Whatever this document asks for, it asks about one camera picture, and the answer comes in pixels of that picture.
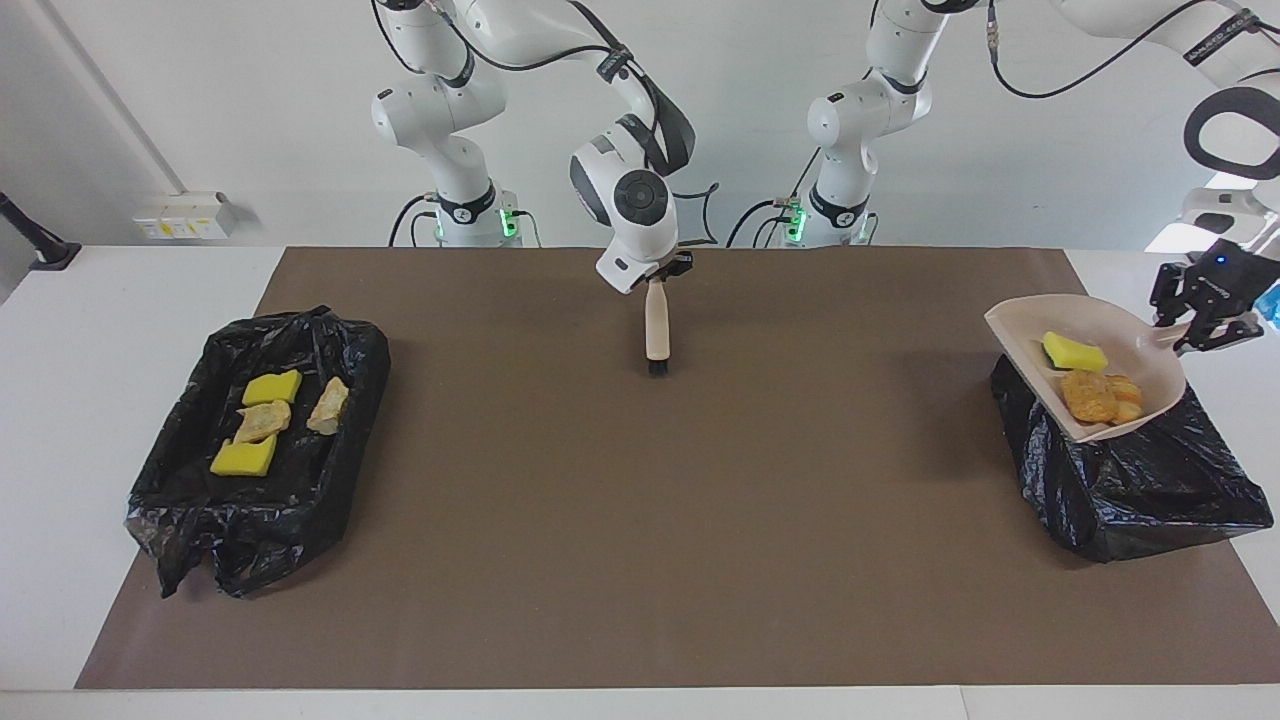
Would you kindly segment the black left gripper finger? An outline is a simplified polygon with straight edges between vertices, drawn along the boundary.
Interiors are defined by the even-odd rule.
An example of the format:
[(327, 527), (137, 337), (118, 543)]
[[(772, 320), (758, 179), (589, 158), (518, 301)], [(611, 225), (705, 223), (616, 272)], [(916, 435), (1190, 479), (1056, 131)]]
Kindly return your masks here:
[(1189, 305), (1181, 297), (1181, 284), (1189, 266), (1185, 263), (1164, 263), (1155, 277), (1149, 295), (1153, 327), (1171, 327), (1188, 313)]
[(1178, 356), (1198, 352), (1207, 354), (1230, 348), (1265, 336), (1256, 313), (1243, 313), (1231, 318), (1211, 318), (1207, 313), (1194, 315), (1185, 331), (1174, 343)]

